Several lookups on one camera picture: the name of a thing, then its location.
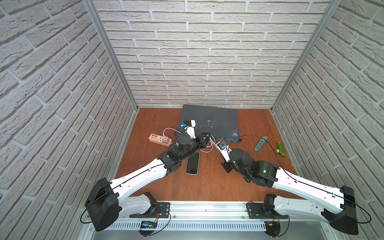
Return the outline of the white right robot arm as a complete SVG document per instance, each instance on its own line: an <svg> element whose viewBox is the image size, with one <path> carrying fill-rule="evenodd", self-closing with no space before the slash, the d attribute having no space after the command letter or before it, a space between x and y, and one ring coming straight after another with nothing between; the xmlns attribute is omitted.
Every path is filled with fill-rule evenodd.
<svg viewBox="0 0 384 240"><path fill-rule="evenodd" d="M266 212L275 216L299 215L328 223L335 230L358 235L355 191L348 187L334 188L321 185L287 172L265 161L255 161L247 152L225 146L220 149L227 173L239 173L247 183L286 191L300 200L267 195Z"/></svg>

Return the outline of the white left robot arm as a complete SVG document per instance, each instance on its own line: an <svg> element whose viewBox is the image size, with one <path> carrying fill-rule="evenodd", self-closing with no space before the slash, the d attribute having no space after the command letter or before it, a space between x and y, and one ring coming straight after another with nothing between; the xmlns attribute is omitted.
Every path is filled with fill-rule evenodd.
<svg viewBox="0 0 384 240"><path fill-rule="evenodd" d="M139 197L132 197L132 194L175 172L184 160L206 148L210 138L211 133L198 134L194 139L188 134L179 134L163 153L146 166L118 179L98 180L85 202L86 213L95 231L105 230L119 217L152 217L156 199L150 193Z"/></svg>

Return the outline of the smartphone with green case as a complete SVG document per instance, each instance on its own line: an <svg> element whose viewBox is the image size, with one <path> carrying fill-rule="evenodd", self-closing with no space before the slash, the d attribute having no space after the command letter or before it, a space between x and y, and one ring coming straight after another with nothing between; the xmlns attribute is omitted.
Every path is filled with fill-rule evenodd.
<svg viewBox="0 0 384 240"><path fill-rule="evenodd" d="M187 159L186 174L197 175L200 163L200 153L196 152Z"/></svg>

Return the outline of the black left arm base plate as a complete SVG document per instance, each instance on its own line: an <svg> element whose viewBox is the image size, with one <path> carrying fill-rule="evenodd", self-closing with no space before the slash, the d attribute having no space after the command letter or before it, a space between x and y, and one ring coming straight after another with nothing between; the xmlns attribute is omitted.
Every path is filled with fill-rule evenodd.
<svg viewBox="0 0 384 240"><path fill-rule="evenodd" d="M149 193L143 193L138 196L135 204L139 204L139 210L130 214L130 218L160 218L167 219L170 216L170 202L158 202L155 197Z"/></svg>

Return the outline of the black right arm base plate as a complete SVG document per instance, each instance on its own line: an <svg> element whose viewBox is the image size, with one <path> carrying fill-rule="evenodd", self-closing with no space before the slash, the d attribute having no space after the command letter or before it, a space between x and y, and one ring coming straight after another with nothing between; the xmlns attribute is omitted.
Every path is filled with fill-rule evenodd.
<svg viewBox="0 0 384 240"><path fill-rule="evenodd" d="M288 215L281 215L275 210L277 195L267 194L263 203L248 202L246 209L250 219L288 219Z"/></svg>

